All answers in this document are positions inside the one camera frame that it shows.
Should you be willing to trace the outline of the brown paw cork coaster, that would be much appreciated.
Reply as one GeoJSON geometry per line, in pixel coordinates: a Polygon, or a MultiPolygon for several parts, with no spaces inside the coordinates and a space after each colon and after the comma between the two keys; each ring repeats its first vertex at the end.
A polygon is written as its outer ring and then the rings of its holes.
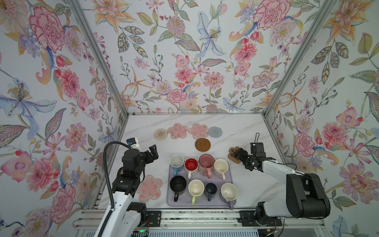
{"type": "Polygon", "coordinates": [[[241,161],[234,157],[235,152],[239,150],[239,147],[232,147],[229,149],[228,159],[236,164],[240,164],[241,161]]]}

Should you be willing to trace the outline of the multicolour embroidered round coaster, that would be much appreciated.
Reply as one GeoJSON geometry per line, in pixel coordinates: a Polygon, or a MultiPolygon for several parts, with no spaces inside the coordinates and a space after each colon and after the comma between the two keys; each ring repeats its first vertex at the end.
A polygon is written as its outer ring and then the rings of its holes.
{"type": "Polygon", "coordinates": [[[168,137],[168,131],[164,128],[157,129],[154,132],[154,139],[158,141],[165,140],[168,137]]]}

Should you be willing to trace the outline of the grey blue woven coaster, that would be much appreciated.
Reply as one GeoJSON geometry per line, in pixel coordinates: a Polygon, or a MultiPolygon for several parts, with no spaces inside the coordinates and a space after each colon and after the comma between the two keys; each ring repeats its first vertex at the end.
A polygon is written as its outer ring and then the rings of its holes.
{"type": "Polygon", "coordinates": [[[212,138],[219,138],[223,134],[223,131],[221,128],[213,126],[208,128],[208,135],[212,138]]]}

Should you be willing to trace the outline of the brown round wooden coaster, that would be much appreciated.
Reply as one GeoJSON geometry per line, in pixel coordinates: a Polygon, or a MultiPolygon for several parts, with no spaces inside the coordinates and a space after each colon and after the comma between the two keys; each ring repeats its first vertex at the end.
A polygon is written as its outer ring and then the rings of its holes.
{"type": "Polygon", "coordinates": [[[195,148],[200,152],[207,152],[211,148],[211,142],[206,138],[199,138],[195,142],[195,148]]]}

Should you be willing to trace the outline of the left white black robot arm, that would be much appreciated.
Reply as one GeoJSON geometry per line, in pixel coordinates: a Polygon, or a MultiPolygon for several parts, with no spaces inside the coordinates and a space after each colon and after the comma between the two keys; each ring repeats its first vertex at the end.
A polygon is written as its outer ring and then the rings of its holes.
{"type": "Polygon", "coordinates": [[[112,183],[108,174],[106,156],[103,156],[110,203],[95,236],[131,237],[136,228],[148,222],[146,205],[142,202],[134,202],[133,198],[141,184],[140,176],[145,174],[146,165],[157,160],[159,155],[156,145],[151,146],[148,151],[141,152],[136,145],[131,147],[117,141],[108,143],[104,151],[113,144],[123,146],[127,150],[121,159],[122,167],[112,183]]]}

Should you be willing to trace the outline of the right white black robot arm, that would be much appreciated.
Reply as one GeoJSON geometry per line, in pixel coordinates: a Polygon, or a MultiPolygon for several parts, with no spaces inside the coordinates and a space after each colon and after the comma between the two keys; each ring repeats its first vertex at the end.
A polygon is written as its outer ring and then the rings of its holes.
{"type": "Polygon", "coordinates": [[[264,226],[285,217],[322,220],[330,215],[330,201],[315,173],[300,172],[296,164],[279,163],[267,157],[263,143],[251,143],[250,152],[243,148],[235,149],[232,156],[245,169],[268,174],[286,187],[284,199],[257,204],[254,220],[259,225],[264,226]]]}

